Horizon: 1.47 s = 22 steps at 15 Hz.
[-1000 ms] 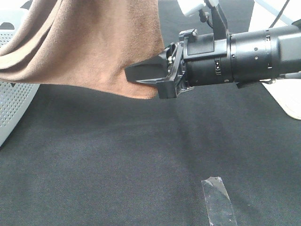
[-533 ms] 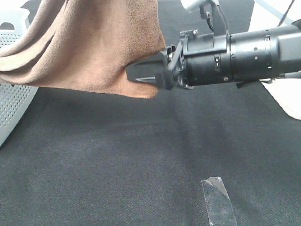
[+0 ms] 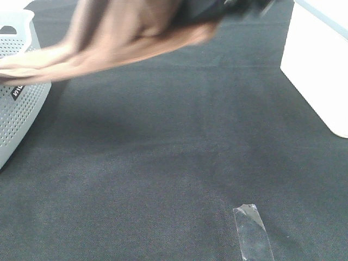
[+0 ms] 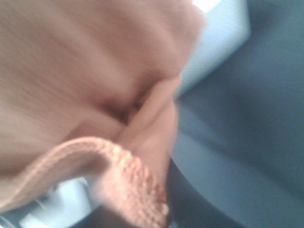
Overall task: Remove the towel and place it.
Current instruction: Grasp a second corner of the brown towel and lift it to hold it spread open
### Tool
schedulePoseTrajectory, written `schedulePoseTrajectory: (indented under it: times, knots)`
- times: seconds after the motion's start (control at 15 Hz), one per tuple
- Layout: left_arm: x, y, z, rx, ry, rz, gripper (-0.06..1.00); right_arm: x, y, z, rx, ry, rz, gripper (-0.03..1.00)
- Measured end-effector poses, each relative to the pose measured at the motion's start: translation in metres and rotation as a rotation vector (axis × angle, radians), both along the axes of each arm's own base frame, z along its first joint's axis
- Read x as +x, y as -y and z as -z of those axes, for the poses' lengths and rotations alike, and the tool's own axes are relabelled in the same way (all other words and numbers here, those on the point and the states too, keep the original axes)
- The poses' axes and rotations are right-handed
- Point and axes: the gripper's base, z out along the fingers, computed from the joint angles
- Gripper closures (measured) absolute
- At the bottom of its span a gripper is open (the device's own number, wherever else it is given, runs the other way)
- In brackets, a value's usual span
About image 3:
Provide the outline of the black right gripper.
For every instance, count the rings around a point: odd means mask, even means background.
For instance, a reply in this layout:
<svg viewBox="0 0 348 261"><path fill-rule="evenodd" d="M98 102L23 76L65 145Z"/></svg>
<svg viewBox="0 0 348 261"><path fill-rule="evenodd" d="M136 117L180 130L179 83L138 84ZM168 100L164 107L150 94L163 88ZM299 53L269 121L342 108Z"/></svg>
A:
<svg viewBox="0 0 348 261"><path fill-rule="evenodd" d="M277 1L187 1L187 19L190 21L210 20L222 16L242 18L261 17Z"/></svg>

